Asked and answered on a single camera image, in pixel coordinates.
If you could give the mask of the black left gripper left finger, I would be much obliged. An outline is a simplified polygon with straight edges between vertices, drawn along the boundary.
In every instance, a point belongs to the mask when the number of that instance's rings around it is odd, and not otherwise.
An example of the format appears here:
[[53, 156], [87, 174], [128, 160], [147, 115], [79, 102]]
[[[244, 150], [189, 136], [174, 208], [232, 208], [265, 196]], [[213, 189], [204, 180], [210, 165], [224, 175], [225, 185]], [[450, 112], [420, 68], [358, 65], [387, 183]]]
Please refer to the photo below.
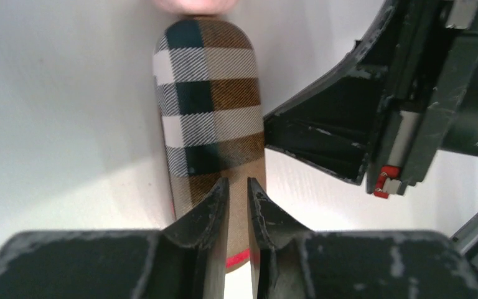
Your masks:
[[0, 298], [222, 298], [229, 184], [162, 230], [42, 230], [0, 248]]

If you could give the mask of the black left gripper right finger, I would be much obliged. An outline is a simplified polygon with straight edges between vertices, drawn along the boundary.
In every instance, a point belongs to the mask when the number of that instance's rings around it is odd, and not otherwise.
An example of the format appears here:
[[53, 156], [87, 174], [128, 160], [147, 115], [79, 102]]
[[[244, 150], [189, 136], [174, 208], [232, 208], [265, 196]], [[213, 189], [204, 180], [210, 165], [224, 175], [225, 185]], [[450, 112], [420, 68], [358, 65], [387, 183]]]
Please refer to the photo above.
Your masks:
[[255, 298], [478, 298], [478, 275], [440, 233], [314, 231], [247, 184]]

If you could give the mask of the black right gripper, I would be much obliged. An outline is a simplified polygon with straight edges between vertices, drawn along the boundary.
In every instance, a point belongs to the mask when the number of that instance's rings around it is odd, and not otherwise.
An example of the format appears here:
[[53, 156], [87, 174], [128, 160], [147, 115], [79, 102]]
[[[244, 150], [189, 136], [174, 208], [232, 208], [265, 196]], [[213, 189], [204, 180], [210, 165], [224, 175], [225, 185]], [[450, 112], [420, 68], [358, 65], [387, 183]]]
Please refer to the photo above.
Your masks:
[[271, 111], [342, 116], [372, 72], [357, 70], [389, 25], [399, 29], [367, 193], [404, 195], [424, 181], [439, 150], [478, 157], [478, 1], [385, 1], [364, 36], [329, 72]]

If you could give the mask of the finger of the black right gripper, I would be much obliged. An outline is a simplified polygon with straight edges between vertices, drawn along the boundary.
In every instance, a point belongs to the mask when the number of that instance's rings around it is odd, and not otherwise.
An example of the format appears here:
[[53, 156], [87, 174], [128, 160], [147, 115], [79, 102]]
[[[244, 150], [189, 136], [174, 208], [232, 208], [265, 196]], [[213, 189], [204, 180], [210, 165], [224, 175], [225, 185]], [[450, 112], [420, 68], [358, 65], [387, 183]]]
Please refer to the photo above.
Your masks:
[[378, 65], [332, 69], [264, 116], [266, 148], [361, 184], [387, 73]]

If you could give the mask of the brown glasses case red stripe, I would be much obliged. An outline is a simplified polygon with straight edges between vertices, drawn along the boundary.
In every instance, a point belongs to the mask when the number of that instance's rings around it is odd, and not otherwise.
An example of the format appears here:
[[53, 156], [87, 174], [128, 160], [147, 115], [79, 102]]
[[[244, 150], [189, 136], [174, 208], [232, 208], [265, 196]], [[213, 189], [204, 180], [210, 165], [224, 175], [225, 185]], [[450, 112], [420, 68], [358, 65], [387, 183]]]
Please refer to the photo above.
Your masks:
[[226, 271], [250, 258], [247, 180], [266, 183], [265, 136], [253, 46], [236, 25], [190, 17], [169, 26], [153, 55], [176, 217], [220, 178], [230, 186]]

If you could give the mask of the pink glasses case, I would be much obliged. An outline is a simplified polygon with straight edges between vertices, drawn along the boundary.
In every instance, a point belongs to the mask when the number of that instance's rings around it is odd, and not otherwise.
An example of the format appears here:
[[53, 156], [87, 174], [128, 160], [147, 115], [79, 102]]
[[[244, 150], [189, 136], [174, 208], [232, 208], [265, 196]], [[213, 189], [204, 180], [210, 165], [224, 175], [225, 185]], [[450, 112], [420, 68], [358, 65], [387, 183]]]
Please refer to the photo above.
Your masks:
[[155, 0], [154, 4], [172, 14], [212, 16], [227, 13], [237, 2], [237, 0]]

